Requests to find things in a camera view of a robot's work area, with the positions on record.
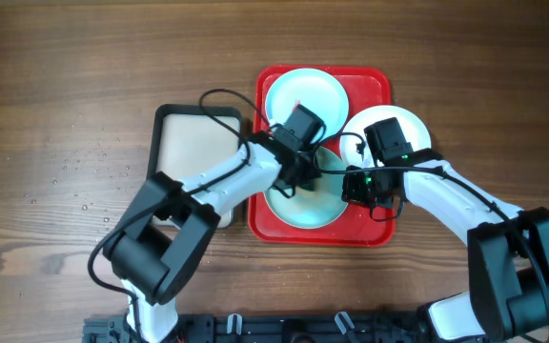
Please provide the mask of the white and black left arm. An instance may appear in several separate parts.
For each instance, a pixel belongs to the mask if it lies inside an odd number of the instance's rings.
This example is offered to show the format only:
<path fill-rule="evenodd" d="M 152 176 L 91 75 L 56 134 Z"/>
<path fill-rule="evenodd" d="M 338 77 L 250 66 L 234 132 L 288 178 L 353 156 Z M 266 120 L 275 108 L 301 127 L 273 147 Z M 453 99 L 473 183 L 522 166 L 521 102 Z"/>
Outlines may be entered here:
<path fill-rule="evenodd" d="M 253 133 L 233 155 L 193 176 L 148 177 L 120 223 L 99 244 L 129 298 L 126 322 L 136 342 L 161 342 L 175 329 L 175 298 L 196 272 L 221 216 L 274 189 L 287 198 L 320 176 L 311 149 L 326 125 L 296 106 L 269 131 Z"/>

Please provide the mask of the small light blue plate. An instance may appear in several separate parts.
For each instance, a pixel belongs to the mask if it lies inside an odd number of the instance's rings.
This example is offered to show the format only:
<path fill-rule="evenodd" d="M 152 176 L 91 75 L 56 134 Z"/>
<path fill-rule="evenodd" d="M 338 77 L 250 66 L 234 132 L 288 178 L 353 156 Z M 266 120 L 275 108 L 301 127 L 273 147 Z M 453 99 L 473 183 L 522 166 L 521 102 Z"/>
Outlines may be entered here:
<path fill-rule="evenodd" d="M 342 84 L 326 71 L 309 68 L 285 72 L 270 86 L 265 100 L 269 124 L 284 124 L 297 105 L 325 123 L 324 138 L 342 129 L 350 109 Z"/>

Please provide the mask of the large light blue plate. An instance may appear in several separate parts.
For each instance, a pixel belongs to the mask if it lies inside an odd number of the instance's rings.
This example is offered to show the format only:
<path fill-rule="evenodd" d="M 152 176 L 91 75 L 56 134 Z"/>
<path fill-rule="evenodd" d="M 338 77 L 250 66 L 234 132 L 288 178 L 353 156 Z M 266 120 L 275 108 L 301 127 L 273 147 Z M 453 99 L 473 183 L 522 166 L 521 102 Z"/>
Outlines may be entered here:
<path fill-rule="evenodd" d="M 295 196 L 286 198 L 274 189 L 265 192 L 269 209 L 284 223 L 304 230 L 325 227 L 346 210 L 341 199 L 343 176 L 323 173 L 309 190 L 296 188 Z"/>

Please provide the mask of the white plate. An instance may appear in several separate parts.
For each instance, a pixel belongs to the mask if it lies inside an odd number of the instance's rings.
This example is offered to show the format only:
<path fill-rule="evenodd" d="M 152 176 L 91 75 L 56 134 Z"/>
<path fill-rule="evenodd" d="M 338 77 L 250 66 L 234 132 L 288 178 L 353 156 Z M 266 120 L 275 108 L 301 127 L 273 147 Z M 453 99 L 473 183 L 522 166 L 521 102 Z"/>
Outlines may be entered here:
<path fill-rule="evenodd" d="M 393 117 L 397 119 L 406 141 L 412 145 L 414 151 L 432 147 L 431 136 L 424 123 L 412 112 L 397 106 L 379 105 L 363 110 L 348 121 L 343 132 L 357 133 L 366 140 L 364 133 L 366 127 Z M 356 148 L 358 143 L 359 140 L 354 135 L 343 135 L 340 138 L 340 156 L 346 166 L 383 167 L 380 160 L 374 161 L 368 147 L 365 148 L 364 153 L 358 152 Z"/>

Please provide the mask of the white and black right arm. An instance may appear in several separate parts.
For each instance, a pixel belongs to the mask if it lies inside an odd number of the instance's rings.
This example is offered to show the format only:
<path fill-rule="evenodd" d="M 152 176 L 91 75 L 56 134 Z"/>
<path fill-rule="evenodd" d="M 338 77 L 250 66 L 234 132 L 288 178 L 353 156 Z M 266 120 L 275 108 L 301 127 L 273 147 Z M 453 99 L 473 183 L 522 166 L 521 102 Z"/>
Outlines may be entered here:
<path fill-rule="evenodd" d="M 371 209 L 397 197 L 429 212 L 466 245 L 469 289 L 427 306 L 433 338 L 532 342 L 531 333 L 545 328 L 549 341 L 549 210 L 505 203 L 432 149 L 414 150 L 396 118 L 358 137 L 358 152 L 375 164 L 346 169 L 344 200 Z"/>

